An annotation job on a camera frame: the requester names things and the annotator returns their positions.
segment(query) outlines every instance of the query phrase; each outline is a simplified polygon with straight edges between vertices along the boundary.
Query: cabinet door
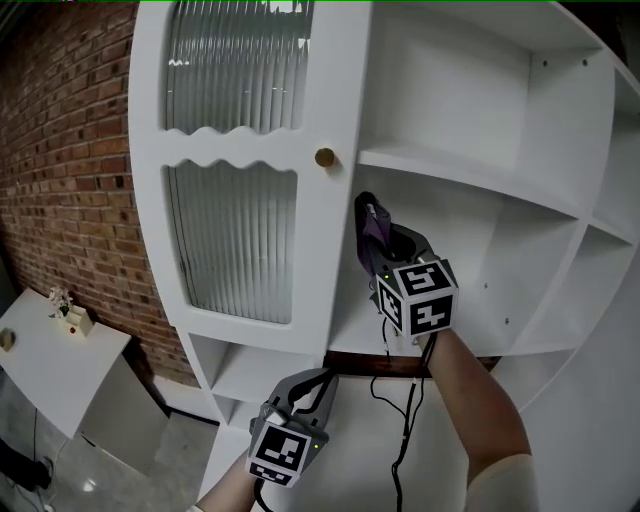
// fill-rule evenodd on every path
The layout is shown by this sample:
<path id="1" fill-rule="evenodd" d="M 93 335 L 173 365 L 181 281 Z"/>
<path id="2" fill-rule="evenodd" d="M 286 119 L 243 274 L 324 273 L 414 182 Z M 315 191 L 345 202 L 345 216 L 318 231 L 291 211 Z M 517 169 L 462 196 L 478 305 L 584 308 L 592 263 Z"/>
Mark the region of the cabinet door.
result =
<path id="1" fill-rule="evenodd" d="M 368 3 L 140 5 L 131 160 L 174 326 L 324 352 L 369 17 Z"/>

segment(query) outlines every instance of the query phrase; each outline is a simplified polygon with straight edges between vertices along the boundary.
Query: floor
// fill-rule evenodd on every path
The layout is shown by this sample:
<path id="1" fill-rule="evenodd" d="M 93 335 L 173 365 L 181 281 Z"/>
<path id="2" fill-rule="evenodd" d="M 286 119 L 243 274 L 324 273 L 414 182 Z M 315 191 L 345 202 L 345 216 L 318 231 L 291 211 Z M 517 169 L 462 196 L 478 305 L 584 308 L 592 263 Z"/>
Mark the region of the floor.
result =
<path id="1" fill-rule="evenodd" d="M 0 371 L 0 437 L 25 455 L 33 454 L 34 413 Z M 145 477 L 79 436 L 63 447 L 66 437 L 39 414 L 38 458 L 55 460 L 63 448 L 54 484 L 42 492 L 42 500 L 55 512 L 185 512 L 197 499 L 216 431 L 214 426 L 172 414 L 155 465 Z M 0 475 L 0 501 L 10 512 L 42 512 L 35 494 L 22 489 L 23 497 L 18 489 Z"/>

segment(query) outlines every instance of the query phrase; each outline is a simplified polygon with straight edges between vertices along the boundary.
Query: white wall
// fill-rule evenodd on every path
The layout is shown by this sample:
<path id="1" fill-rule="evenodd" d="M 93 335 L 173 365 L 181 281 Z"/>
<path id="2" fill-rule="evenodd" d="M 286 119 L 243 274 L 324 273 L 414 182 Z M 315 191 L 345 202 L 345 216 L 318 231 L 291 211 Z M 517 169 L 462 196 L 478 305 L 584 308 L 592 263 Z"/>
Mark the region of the white wall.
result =
<path id="1" fill-rule="evenodd" d="M 585 345 L 524 412 L 545 512 L 640 497 L 640 257 Z"/>

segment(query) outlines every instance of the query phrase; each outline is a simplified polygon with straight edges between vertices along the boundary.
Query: ribbed glass panel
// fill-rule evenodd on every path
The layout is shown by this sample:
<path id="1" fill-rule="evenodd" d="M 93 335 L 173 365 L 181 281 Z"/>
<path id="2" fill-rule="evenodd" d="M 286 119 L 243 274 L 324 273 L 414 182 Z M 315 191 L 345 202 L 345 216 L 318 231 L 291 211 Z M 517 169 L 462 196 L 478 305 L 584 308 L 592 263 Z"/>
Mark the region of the ribbed glass panel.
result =
<path id="1" fill-rule="evenodd" d="M 299 128 L 312 16 L 310 1 L 176 3 L 166 128 Z"/>
<path id="2" fill-rule="evenodd" d="M 168 194 L 191 303 L 228 315 L 291 321 L 293 171 L 227 162 L 168 168 Z"/>

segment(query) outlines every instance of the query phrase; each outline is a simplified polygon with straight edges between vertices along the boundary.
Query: red brick wall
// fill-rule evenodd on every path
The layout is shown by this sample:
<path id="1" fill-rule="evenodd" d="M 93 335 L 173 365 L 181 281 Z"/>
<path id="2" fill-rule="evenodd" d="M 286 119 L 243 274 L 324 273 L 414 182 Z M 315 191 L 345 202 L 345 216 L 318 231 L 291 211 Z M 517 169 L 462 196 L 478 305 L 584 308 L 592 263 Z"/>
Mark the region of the red brick wall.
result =
<path id="1" fill-rule="evenodd" d="M 155 289 L 133 194 L 136 9 L 44 4 L 0 44 L 0 236 L 21 289 L 69 288 L 96 320 L 136 337 L 134 366 L 196 385 Z"/>

